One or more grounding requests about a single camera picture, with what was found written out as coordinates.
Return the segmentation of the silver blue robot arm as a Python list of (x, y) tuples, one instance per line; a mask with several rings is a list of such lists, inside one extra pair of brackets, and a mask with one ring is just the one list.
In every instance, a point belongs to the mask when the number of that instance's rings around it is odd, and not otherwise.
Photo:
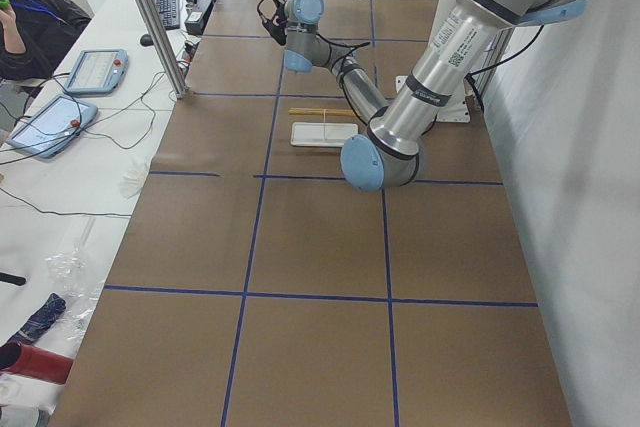
[(363, 134), (341, 149), (346, 180), (363, 191), (412, 182), (425, 164), (422, 135), (448, 106), (457, 87), (496, 33), (519, 26), (564, 22), (581, 15), (587, 0), (455, 0), (392, 102), (387, 102), (353, 56), (354, 49), (318, 32), (323, 0), (274, 0), (263, 27), (284, 48), (288, 70), (329, 70)]

